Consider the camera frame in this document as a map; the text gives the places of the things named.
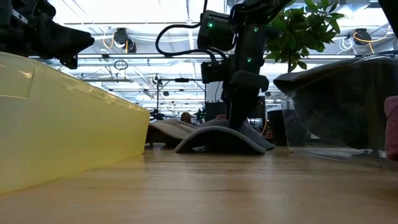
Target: yellow plastic bin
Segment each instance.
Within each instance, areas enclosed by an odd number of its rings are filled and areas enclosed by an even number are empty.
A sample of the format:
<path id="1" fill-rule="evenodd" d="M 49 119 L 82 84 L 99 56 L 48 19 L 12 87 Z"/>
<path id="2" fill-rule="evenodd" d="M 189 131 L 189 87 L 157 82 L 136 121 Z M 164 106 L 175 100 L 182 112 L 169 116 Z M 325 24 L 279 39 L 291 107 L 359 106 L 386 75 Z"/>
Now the yellow plastic bin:
<path id="1" fill-rule="evenodd" d="M 0 193 L 142 154 L 149 111 L 0 53 Z"/>

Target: wooden tabletop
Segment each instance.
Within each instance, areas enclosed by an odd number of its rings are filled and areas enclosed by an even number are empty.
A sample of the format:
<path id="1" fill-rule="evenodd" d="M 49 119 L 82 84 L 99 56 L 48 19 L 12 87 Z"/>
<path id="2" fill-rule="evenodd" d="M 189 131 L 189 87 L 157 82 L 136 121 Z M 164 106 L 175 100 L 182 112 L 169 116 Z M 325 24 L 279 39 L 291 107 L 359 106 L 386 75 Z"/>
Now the wooden tabletop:
<path id="1" fill-rule="evenodd" d="M 1 224 L 398 223 L 398 175 L 289 154 L 143 156 L 0 195 Z"/>

